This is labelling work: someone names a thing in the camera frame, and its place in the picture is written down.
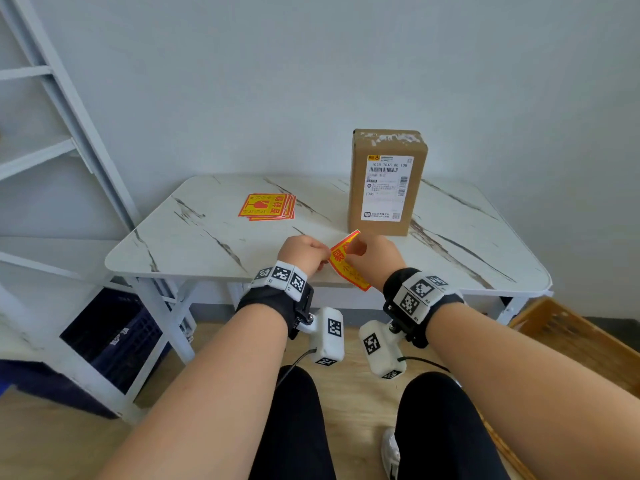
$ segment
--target wooden crate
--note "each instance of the wooden crate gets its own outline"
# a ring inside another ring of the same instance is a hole
[[[540,298],[509,323],[509,327],[560,352],[640,398],[640,354],[562,306]],[[493,442],[525,480],[536,480],[507,444],[484,421]]]

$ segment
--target black pants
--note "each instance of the black pants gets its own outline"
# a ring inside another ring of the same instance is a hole
[[[404,390],[396,441],[398,480],[509,479],[468,396],[439,372]],[[249,479],[335,480],[316,386],[299,367],[276,389]]]

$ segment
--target barcode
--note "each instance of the barcode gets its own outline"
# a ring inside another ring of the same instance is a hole
[[[394,167],[391,167],[391,166],[387,166],[387,167],[384,167],[384,168],[382,168],[380,166],[369,168],[369,173],[384,173],[384,172],[389,172],[389,171],[392,172],[392,173],[395,173],[396,171],[398,171],[398,168],[397,167],[394,168]]]
[[[409,177],[400,177],[400,187],[398,187],[398,197],[404,196],[406,192],[406,184],[409,181]]]

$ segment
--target black cable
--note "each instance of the black cable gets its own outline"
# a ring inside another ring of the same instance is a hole
[[[435,362],[432,362],[430,360],[423,359],[422,357],[400,357],[398,359],[398,362],[402,362],[403,360],[419,360],[420,362],[430,363],[431,365],[435,365],[436,367],[441,368],[443,371],[451,373],[451,371],[448,370],[444,365],[440,365],[439,363],[435,363]]]
[[[298,363],[304,359],[304,357],[306,357],[309,354],[313,354],[317,349],[309,349],[308,351],[306,351],[304,354],[300,355],[300,357],[298,357],[298,360],[295,361],[292,366],[290,366],[290,368],[287,369],[287,371],[282,375],[282,377],[278,380],[278,382],[276,382],[276,389],[278,388],[278,386],[280,384],[282,384],[282,381],[284,380],[285,377],[287,377],[289,375],[289,373],[293,370],[293,368],[295,366],[298,365]]]

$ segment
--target cardboard box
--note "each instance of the cardboard box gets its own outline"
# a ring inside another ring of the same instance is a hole
[[[349,232],[409,233],[427,151],[418,131],[353,131]]]

